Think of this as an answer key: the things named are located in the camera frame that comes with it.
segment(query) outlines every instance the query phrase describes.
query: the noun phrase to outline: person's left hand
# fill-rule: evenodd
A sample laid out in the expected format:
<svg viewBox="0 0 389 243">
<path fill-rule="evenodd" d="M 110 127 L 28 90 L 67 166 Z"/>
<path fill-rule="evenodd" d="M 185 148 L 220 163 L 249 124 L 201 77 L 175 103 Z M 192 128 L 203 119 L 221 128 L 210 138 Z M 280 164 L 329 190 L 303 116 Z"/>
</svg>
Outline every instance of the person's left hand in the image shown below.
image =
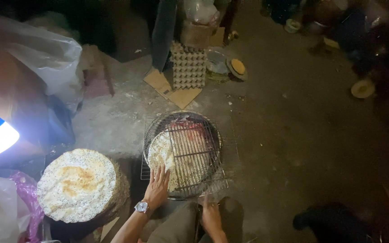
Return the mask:
<svg viewBox="0 0 389 243">
<path fill-rule="evenodd" d="M 147 202 L 152 210 L 156 210 L 167 201 L 169 175 L 169 169 L 165 173 L 165 165 L 157 167 L 157 173 L 151 169 L 151 178 L 143 201 Z"/>
</svg>

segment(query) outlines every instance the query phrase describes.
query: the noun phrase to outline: egg carton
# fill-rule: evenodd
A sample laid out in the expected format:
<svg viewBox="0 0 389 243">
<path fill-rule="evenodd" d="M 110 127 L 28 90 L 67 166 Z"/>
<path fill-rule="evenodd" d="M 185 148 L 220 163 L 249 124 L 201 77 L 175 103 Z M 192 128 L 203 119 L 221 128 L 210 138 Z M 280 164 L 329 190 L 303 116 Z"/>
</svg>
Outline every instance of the egg carton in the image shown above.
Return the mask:
<svg viewBox="0 0 389 243">
<path fill-rule="evenodd" d="M 173 42 L 171 54 L 174 89 L 202 88 L 205 86 L 207 56 L 203 49 L 185 47 L 181 43 Z"/>
</svg>

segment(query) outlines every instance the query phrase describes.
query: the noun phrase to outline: forearm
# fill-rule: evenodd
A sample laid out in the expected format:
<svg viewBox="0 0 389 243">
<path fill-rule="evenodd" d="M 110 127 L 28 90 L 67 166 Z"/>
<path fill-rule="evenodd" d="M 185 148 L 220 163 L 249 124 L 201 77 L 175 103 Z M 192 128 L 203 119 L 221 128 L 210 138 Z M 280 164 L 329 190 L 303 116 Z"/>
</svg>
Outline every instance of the forearm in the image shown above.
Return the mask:
<svg viewBox="0 0 389 243">
<path fill-rule="evenodd" d="M 148 216 L 141 212 L 133 212 L 126 223 L 118 230 L 111 243 L 137 243 Z"/>
<path fill-rule="evenodd" d="M 214 234 L 210 235 L 210 237 L 214 243 L 228 243 L 226 234 L 223 230 L 215 232 Z"/>
</svg>

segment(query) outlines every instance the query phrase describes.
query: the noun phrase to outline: wristwatch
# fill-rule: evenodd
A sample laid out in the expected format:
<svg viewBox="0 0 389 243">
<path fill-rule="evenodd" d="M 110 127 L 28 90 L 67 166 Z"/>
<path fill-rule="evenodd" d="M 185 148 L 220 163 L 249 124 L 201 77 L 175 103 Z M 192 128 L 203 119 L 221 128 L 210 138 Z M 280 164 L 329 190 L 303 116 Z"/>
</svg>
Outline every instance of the wristwatch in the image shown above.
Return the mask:
<svg viewBox="0 0 389 243">
<path fill-rule="evenodd" d="M 143 201 L 138 202 L 138 204 L 136 204 L 134 209 L 138 212 L 146 214 L 148 218 L 151 217 L 151 213 L 152 213 L 151 208 L 148 206 L 147 202 L 143 202 Z"/>
</svg>

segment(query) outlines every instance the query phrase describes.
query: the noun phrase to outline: wire grill rack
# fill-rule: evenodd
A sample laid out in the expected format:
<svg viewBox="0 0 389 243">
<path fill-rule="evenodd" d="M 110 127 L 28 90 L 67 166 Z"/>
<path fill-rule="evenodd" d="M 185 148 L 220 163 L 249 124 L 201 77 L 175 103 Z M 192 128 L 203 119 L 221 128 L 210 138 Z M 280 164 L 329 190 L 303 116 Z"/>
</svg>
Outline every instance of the wire grill rack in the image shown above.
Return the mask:
<svg viewBox="0 0 389 243">
<path fill-rule="evenodd" d="M 229 187 L 222 168 L 224 138 L 211 120 L 196 112 L 173 111 L 147 118 L 145 127 L 141 180 L 149 180 L 149 147 L 164 132 L 170 140 L 178 184 L 169 192 L 170 199 L 187 200 L 205 190 L 215 193 Z"/>
</svg>

